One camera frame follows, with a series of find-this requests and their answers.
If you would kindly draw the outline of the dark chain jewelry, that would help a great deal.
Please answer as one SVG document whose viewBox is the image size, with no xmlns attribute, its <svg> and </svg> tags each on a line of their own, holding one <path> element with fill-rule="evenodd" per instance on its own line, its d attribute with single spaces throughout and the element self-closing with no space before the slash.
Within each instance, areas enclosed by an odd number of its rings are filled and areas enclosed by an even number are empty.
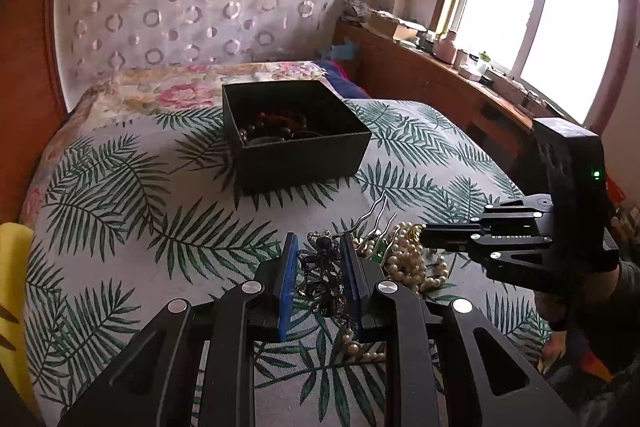
<svg viewBox="0 0 640 427">
<path fill-rule="evenodd" d="M 297 260 L 302 270 L 298 295 L 309 303 L 312 312 L 345 321 L 346 291 L 338 238 L 329 232 L 310 232 L 305 247 L 297 251 Z"/>
</svg>

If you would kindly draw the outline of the metal hair fork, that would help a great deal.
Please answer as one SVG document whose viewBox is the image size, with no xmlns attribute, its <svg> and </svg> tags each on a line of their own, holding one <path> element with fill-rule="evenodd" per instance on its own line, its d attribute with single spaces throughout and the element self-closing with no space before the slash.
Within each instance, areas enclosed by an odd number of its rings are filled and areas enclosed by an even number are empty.
<svg viewBox="0 0 640 427">
<path fill-rule="evenodd" d="M 348 229 L 357 249 L 372 249 L 375 242 L 387 233 L 387 229 L 381 228 L 381 223 L 389 200 L 384 191 Z"/>
</svg>

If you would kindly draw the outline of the black jewelry box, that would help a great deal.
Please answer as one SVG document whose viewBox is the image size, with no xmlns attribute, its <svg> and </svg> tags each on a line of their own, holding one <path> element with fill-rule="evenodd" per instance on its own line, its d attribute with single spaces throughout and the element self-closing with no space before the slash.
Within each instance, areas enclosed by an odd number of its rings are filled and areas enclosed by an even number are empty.
<svg viewBox="0 0 640 427">
<path fill-rule="evenodd" d="M 227 83 L 224 131 L 245 195 L 352 176 L 371 131 L 318 80 Z"/>
</svg>

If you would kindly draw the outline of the palm leaf bedspread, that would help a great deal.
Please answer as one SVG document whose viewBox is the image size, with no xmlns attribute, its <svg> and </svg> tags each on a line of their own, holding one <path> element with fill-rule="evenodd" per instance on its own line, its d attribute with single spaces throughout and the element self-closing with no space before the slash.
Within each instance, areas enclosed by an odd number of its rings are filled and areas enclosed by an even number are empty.
<svg viewBox="0 0 640 427">
<path fill-rule="evenodd" d="M 175 297 L 194 305 L 252 279 L 288 232 L 340 233 L 387 192 L 381 228 L 458 223 L 521 195 L 436 109 L 345 104 L 371 130 L 358 171 L 244 197 L 221 106 L 83 133 L 53 170 L 26 275 L 30 380 L 55 426 L 132 335 Z M 427 254 L 445 275 L 427 300 L 466 298 L 536 364 L 550 329 L 529 291 L 491 282 L 466 254 Z M 382 426 L 385 366 L 347 358 L 344 326 L 295 299 L 284 343 L 256 343 L 256 426 Z"/>
</svg>

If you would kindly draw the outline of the pink ceramic jar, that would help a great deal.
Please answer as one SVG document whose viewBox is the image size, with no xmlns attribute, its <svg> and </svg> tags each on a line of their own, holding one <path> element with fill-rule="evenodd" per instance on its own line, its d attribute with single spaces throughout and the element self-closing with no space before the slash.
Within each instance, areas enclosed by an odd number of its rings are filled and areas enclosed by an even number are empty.
<svg viewBox="0 0 640 427">
<path fill-rule="evenodd" d="M 457 31 L 449 29 L 440 35 L 439 39 L 434 43 L 433 54 L 439 61 L 445 64 L 454 64 L 458 49 L 456 46 Z"/>
</svg>

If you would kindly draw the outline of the window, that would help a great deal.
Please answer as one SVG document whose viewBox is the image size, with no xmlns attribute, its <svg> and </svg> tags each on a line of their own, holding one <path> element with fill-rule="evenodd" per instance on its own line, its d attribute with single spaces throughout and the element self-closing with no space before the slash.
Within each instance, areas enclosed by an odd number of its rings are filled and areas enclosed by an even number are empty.
<svg viewBox="0 0 640 427">
<path fill-rule="evenodd" d="M 440 31 L 525 92 L 596 131 L 620 96 L 634 0 L 445 0 Z"/>
</svg>

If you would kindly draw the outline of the wooden sideboard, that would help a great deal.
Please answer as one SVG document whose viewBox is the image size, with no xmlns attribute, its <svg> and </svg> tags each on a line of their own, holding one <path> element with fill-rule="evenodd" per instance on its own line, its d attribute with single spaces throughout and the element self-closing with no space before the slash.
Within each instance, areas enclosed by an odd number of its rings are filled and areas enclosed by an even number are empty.
<svg viewBox="0 0 640 427">
<path fill-rule="evenodd" d="M 338 22 L 332 42 L 349 41 L 356 44 L 356 51 L 344 62 L 344 69 L 368 95 L 432 106 L 495 160 L 523 192 L 544 191 L 547 173 L 533 136 L 533 121 L 518 106 L 464 79 L 430 54 Z"/>
</svg>

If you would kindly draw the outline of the yellow cloth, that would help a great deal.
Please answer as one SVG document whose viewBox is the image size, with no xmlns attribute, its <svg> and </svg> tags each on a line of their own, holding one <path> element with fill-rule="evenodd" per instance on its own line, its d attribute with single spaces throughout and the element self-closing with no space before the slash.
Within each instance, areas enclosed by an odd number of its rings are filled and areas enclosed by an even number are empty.
<svg viewBox="0 0 640 427">
<path fill-rule="evenodd" d="M 26 272 L 34 231 L 6 222 L 0 227 L 1 367 L 28 409 L 40 410 L 30 381 L 25 332 Z"/>
</svg>

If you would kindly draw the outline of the dark blue blanket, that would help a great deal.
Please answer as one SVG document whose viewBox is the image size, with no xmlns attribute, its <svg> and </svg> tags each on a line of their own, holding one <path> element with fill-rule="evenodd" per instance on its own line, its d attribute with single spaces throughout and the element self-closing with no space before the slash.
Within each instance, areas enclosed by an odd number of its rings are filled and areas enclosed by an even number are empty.
<svg viewBox="0 0 640 427">
<path fill-rule="evenodd" d="M 341 95 L 342 98 L 349 98 L 349 100 L 370 98 L 370 95 L 368 95 L 366 91 L 346 76 L 346 72 L 344 72 L 344 69 L 342 69 L 337 62 L 332 60 L 318 60 L 314 61 L 314 64 L 324 70 L 324 78 L 328 80 L 331 87 Z"/>
</svg>

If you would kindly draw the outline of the cardboard box on sideboard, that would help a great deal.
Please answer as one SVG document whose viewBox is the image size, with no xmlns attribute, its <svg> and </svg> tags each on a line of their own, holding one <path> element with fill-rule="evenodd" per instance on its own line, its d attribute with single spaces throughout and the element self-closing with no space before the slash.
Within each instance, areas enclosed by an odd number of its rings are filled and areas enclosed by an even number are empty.
<svg viewBox="0 0 640 427">
<path fill-rule="evenodd" d="M 426 31 L 421 24 L 402 20 L 386 12 L 372 12 L 364 26 L 375 35 L 395 40 L 413 40 L 420 32 Z"/>
</svg>

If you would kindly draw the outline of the wooden headboard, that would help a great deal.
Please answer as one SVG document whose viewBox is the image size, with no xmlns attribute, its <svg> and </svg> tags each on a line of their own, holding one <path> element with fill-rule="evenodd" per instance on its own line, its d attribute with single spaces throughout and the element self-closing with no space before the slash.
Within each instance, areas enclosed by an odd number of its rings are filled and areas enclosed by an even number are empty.
<svg viewBox="0 0 640 427">
<path fill-rule="evenodd" d="M 44 147 L 67 116 L 54 0 L 1 0 L 1 220 L 18 220 Z"/>
</svg>

